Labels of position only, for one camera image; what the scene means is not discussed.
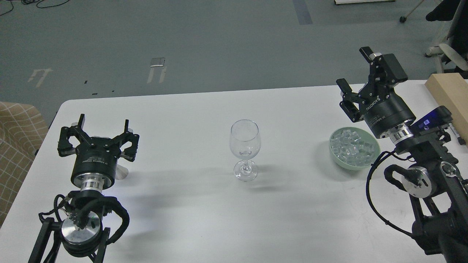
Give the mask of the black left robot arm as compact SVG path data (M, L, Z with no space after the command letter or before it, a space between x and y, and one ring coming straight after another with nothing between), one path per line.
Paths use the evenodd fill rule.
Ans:
M81 114L77 123L61 128L57 152L61 157L76 156L71 183L77 190L55 196L52 210L39 213L42 226L30 263L55 263L60 247L75 258L102 263L107 246L130 224L129 213L117 198L102 192L127 177L127 168L118 160L135 160L139 135L125 120L124 131L114 138L91 137L83 130L84 120Z

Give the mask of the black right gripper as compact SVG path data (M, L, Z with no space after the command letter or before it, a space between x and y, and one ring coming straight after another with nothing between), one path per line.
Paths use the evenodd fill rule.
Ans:
M396 145L414 137L410 126L416 117L394 91L396 85L408 80L400 62L393 53L373 52L368 46L361 47L359 52L369 63L368 82L356 93L346 79L337 79L341 109L353 123L364 120L377 139L389 138Z

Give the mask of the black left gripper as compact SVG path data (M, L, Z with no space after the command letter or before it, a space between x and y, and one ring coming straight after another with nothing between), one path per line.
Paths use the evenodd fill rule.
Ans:
M84 132L85 114L81 114L79 121L69 127L62 127L57 142L57 152L60 157L76 155L72 170L71 182L76 187L82 187L84 175L100 174L104 181L103 189L112 187L115 183L117 160L124 158L134 162L139 144L139 134L130 129L130 121L124 122L124 131L116 137L92 137ZM74 137L79 144L73 146L70 138Z

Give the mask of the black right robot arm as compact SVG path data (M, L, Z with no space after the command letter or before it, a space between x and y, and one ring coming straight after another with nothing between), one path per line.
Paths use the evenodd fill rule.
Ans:
M411 237L427 255L442 254L447 263L467 262L468 201L467 180L445 143L451 140L446 129L452 114L445 106L436 107L423 118L415 115L395 86L408 80L393 54L361 47L369 64L368 82L353 92L345 79L338 79L341 109L352 122L365 121L377 138L390 138L395 149L379 154L366 180L366 198L374 213L391 228ZM408 193L415 221L412 231L404 231L376 210L370 198L370 180L376 168L389 156L409 153L414 163L408 168L392 164L384 178Z

